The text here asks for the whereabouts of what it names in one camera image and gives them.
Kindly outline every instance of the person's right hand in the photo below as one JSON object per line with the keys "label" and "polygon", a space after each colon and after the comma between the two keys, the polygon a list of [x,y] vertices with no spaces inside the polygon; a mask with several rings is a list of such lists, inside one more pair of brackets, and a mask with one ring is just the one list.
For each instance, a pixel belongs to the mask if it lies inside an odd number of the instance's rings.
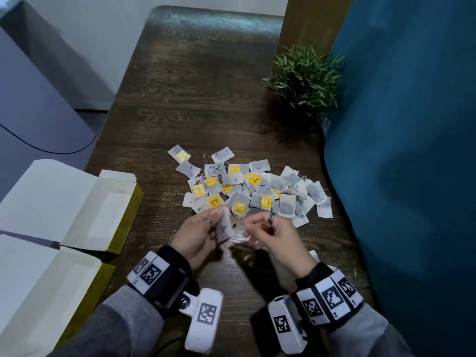
{"label": "person's right hand", "polygon": [[291,219],[274,216],[273,225],[270,225],[269,215],[269,212],[262,212],[243,220],[250,235],[250,245],[256,248],[262,243],[298,278],[307,276],[317,262],[307,251]]}

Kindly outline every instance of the blue curtain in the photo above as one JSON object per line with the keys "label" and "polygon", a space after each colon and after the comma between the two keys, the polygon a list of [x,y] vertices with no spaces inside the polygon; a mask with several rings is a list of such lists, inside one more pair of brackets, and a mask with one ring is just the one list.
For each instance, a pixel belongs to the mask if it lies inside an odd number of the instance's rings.
{"label": "blue curtain", "polygon": [[476,355],[476,0],[354,0],[325,162],[384,315]]}

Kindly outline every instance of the hand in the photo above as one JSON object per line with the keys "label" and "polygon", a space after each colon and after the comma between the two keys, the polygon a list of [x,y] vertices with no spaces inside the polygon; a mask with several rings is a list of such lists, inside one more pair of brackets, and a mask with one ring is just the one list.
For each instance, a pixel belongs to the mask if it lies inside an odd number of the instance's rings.
{"label": "hand", "polygon": [[256,249],[266,246],[298,278],[307,276],[317,262],[307,251],[291,219],[275,216],[270,225],[268,217],[269,212],[262,212],[243,220],[250,234],[248,243]]}
{"label": "hand", "polygon": [[170,246],[187,259],[192,269],[197,269],[217,247],[214,227],[222,216],[223,208],[213,208],[191,216],[183,222],[170,242]]}

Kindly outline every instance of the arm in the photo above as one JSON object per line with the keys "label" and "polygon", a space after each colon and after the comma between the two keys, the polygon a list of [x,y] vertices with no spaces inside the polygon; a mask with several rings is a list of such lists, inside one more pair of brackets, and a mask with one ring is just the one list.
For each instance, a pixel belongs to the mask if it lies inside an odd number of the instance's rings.
{"label": "arm", "polygon": [[[188,218],[170,246],[157,254],[191,276],[216,247],[215,231],[223,211],[207,210]],[[157,309],[133,287],[123,286],[99,305],[79,333],[49,357],[146,357],[162,331],[164,318],[177,310]]]}
{"label": "arm", "polygon": [[[274,216],[270,224],[269,216],[263,212],[244,220],[249,244],[254,248],[266,246],[298,277],[298,290],[310,288],[332,274],[325,264],[318,264],[310,255],[290,219]],[[395,328],[366,303],[324,328],[336,357],[413,356]],[[320,338],[320,327],[310,326],[310,332]]]}

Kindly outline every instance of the person's left hand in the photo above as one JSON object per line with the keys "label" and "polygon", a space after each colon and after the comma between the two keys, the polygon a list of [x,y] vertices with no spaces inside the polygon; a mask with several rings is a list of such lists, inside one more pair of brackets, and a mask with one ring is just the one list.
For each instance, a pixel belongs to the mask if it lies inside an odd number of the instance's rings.
{"label": "person's left hand", "polygon": [[170,246],[182,254],[192,269],[197,269],[217,247],[215,226],[223,216],[223,207],[191,216],[178,230]]}

